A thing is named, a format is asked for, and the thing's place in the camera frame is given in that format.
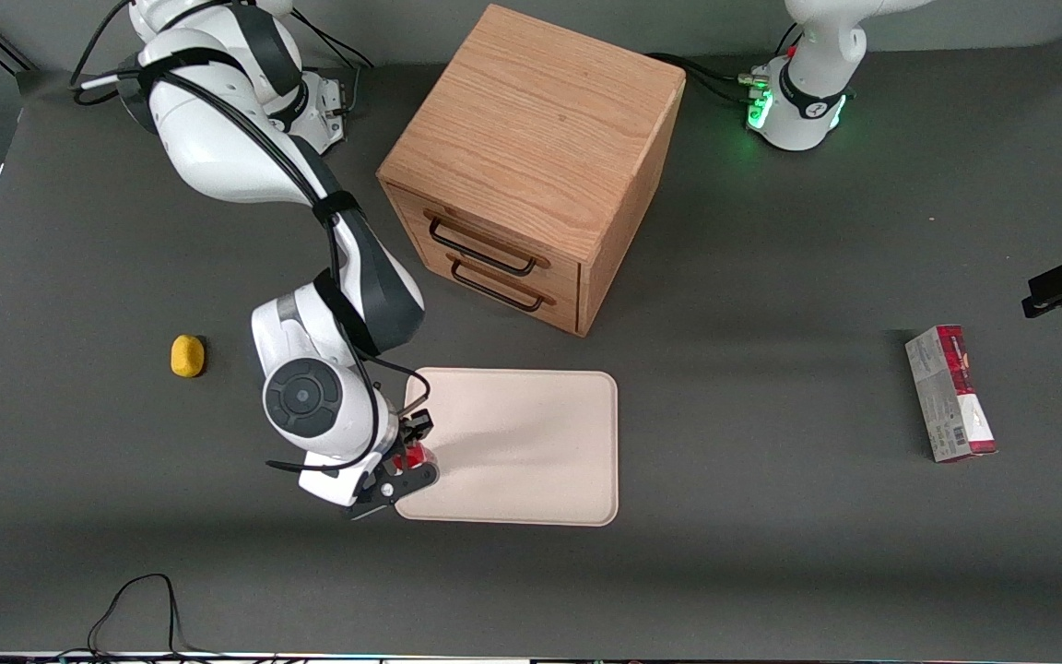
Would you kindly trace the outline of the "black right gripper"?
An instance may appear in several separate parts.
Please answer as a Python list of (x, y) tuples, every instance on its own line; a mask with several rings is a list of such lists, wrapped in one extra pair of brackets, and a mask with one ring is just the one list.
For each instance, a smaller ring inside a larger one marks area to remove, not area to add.
[(433, 426), (434, 423), (427, 409), (408, 413), (402, 419), (389, 419), (383, 440), (379, 444), (380, 459), (372, 470), (371, 486), (381, 484), (391, 478), (397, 478), (400, 482), (428, 480), (431, 477), (430, 464), (406, 467), (405, 445), (417, 445), (429, 436)]

